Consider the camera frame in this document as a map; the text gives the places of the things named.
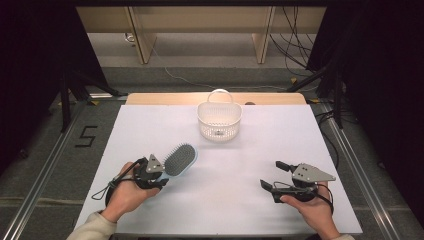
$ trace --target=hand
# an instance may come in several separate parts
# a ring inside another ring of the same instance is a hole
[[[328,186],[327,182],[318,184]],[[318,194],[330,200],[330,194],[325,187],[318,186]],[[305,222],[318,233],[322,240],[340,237],[330,206],[324,200],[315,197],[309,202],[301,202],[289,195],[283,195],[280,200],[296,208],[302,214]]]
[[[126,163],[120,174],[131,166],[132,162]],[[155,196],[160,191],[159,188],[141,189],[134,181],[122,181],[114,190],[108,205],[101,215],[110,222],[117,222],[122,215],[134,211],[146,199]]]

